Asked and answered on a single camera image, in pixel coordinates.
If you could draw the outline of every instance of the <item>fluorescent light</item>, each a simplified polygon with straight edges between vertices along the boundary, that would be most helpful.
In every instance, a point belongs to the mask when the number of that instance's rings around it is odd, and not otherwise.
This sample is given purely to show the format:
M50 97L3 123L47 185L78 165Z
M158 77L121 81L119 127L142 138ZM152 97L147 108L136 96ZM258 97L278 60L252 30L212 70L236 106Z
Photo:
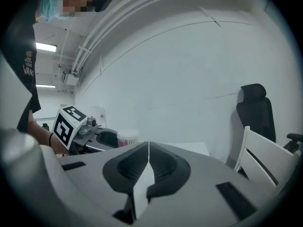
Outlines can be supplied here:
M36 43L37 49L56 52L57 46L43 43Z
M39 85L39 84L36 84L36 87L51 87L51 88L56 88L54 85Z

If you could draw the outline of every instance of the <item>white chair backrest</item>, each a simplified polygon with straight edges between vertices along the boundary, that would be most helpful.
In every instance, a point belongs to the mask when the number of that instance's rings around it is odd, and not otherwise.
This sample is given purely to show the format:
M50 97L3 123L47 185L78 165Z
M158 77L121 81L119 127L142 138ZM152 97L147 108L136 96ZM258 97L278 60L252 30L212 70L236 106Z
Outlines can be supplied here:
M266 190L281 189L290 177L301 152L290 153L283 147L245 127L242 148L235 167Z

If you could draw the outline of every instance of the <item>face mask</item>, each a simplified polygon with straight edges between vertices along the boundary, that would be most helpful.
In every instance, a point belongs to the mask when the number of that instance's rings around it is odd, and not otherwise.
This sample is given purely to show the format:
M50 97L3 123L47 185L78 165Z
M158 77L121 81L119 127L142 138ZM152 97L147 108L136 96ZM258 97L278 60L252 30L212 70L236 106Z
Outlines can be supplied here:
M46 19L51 21L54 17L58 19L69 19L63 15L63 0L40 0L39 13Z

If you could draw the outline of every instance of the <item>white ceiling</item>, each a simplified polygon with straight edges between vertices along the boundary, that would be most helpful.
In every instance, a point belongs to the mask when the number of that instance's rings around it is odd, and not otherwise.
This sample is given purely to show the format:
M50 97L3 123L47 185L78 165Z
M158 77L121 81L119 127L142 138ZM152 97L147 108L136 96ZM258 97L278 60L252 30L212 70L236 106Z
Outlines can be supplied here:
M81 41L103 16L104 12L89 12L85 15L81 15L81 17L70 18L68 20L54 18L52 21L46 22L43 17L40 17L37 20L34 25L36 41L55 44L57 46L55 53L38 50L36 60L37 84L55 85L55 90L58 90L58 76L61 78L62 71L68 70L71 67ZM62 65L60 75L58 75L58 65L61 64L60 55L70 26L71 29L62 53L61 61L64 65ZM63 83L60 83L60 90L65 88L66 86Z

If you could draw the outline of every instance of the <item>white marker cube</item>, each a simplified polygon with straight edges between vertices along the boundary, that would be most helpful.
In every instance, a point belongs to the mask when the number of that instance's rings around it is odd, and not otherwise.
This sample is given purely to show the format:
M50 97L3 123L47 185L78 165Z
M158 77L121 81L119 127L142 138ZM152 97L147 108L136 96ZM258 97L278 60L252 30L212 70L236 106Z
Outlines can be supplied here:
M58 110L53 125L53 134L69 150L73 138L86 122L87 116L76 109L75 106L62 107Z

